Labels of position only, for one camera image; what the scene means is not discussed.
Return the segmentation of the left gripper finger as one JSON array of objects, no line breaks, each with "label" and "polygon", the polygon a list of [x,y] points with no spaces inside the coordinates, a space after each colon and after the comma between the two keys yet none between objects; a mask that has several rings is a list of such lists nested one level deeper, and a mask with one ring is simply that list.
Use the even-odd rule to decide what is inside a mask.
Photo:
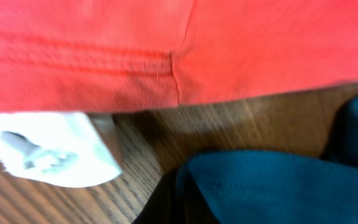
[{"label": "left gripper finger", "polygon": [[175,193],[177,171],[162,176],[142,211],[132,224],[181,224],[183,214]]}]

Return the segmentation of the blue t-shirt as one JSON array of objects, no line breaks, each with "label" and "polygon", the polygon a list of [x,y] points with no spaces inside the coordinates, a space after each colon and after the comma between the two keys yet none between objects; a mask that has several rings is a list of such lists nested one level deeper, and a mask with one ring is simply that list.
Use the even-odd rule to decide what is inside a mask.
[{"label": "blue t-shirt", "polygon": [[210,152],[179,170],[186,217],[219,223],[358,223],[358,96],[337,113],[320,159]]}]

